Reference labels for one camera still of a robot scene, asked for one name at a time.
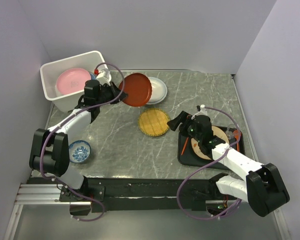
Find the red plate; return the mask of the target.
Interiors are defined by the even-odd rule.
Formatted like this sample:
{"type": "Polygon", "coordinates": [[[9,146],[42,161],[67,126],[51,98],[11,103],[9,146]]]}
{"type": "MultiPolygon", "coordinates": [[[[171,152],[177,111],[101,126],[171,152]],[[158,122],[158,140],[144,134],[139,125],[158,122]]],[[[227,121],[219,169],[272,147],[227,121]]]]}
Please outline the red plate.
{"type": "Polygon", "coordinates": [[[131,107],[142,107],[152,96],[150,79],[142,73],[132,73],[125,77],[123,92],[127,97],[123,102],[131,107]]]}

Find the yellow woven plate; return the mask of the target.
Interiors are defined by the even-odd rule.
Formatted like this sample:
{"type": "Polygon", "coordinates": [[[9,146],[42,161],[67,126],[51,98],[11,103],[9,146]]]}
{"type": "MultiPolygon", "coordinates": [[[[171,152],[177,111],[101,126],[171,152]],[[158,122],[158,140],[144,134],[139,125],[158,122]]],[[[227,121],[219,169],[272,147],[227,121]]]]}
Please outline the yellow woven plate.
{"type": "Polygon", "coordinates": [[[160,137],[169,130],[167,123],[170,120],[168,114],[163,110],[149,108],[139,115],[138,127],[147,136],[160,137]]]}

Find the blue plastic plate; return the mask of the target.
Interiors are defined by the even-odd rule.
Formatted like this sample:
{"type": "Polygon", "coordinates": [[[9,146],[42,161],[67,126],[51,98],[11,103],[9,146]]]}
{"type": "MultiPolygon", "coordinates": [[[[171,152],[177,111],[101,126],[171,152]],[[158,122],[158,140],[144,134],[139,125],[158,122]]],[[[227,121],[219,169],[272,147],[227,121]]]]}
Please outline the blue plastic plate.
{"type": "Polygon", "coordinates": [[[96,75],[94,73],[89,72],[89,74],[92,80],[96,80],[96,75]]]}

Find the pink plate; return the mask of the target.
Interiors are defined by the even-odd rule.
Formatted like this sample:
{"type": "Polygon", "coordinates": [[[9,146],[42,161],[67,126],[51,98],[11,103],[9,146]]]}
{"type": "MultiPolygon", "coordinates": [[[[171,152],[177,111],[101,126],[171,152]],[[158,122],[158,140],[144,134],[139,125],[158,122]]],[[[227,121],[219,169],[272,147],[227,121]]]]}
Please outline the pink plate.
{"type": "Polygon", "coordinates": [[[91,80],[90,73],[83,68],[71,68],[64,71],[56,81],[58,95],[69,95],[84,89],[86,81],[91,80]]]}

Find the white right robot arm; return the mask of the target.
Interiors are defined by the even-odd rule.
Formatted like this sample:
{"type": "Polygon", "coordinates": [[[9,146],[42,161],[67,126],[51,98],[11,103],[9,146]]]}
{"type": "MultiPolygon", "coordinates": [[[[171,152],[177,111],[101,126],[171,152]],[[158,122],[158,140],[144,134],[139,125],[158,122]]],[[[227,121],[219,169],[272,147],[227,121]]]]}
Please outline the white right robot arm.
{"type": "Polygon", "coordinates": [[[220,163],[238,175],[238,179],[220,173],[209,180],[209,195],[220,199],[224,195],[249,204],[260,217],[265,217],[290,201],[290,195],[278,168],[272,164],[254,161],[217,136],[207,113],[200,110],[191,115],[182,111],[167,122],[172,130],[197,142],[200,151],[212,161],[220,163]]]}

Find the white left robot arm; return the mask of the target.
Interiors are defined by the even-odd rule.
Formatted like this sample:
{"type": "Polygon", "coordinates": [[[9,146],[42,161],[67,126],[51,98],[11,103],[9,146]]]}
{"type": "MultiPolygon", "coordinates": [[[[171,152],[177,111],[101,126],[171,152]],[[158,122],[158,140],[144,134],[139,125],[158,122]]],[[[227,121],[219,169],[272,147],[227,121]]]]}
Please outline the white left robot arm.
{"type": "Polygon", "coordinates": [[[90,193],[88,179],[70,166],[68,137],[91,124],[99,115],[101,106],[117,104],[126,98],[124,87],[124,81],[116,86],[113,82],[100,84],[98,80],[88,80],[84,94],[68,117],[51,129],[35,131],[29,167],[40,172],[45,179],[66,185],[76,200],[85,200],[90,193]]]}

